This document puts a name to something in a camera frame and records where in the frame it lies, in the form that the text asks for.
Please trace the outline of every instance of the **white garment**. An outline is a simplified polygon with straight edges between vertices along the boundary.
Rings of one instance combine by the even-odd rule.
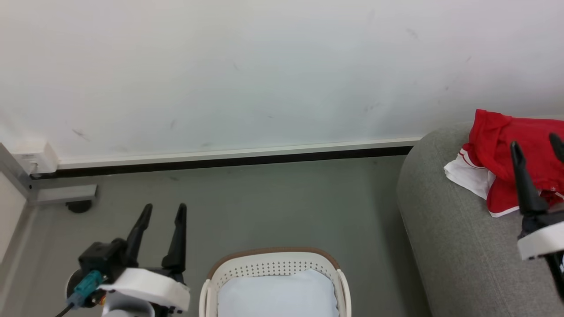
[[[467,152],[461,149],[456,159],[444,166],[444,173],[451,181],[486,199],[495,181],[495,175],[487,168],[472,164],[467,155]]]
[[[334,292],[315,270],[234,278],[219,289],[218,317],[338,317]]]

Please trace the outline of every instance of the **basket handle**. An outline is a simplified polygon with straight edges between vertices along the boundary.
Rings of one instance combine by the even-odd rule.
[[[208,298],[208,286],[211,282],[212,281],[210,279],[207,279],[204,286],[202,286],[202,291],[200,292],[200,307],[198,309],[200,317],[206,317],[208,315],[208,312],[206,311],[206,300]]]
[[[338,269],[337,273],[339,274],[339,279],[341,280],[341,285],[343,286],[343,293],[345,294],[346,317],[351,317],[353,315],[352,312],[353,307],[351,305],[351,292],[349,289],[349,284],[347,282],[347,278],[345,277],[345,273],[343,273],[341,269]]]

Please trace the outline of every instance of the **white electrical box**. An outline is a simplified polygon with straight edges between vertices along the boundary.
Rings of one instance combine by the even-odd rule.
[[[12,155],[28,174],[53,173],[59,158],[46,141],[34,140],[20,144]]]

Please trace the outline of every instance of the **teal connector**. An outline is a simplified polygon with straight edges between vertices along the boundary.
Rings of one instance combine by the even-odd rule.
[[[90,273],[76,285],[72,295],[67,298],[67,305],[72,303],[73,309],[79,309],[84,305],[86,297],[92,294],[102,282],[102,273],[99,271],[90,271]]]

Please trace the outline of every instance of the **gray fabric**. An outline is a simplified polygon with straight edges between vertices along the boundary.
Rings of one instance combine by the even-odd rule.
[[[485,200],[444,174],[470,127],[451,126],[424,137],[406,158],[398,183],[398,204],[431,312],[563,316],[546,263],[519,257],[519,213],[492,218]]]

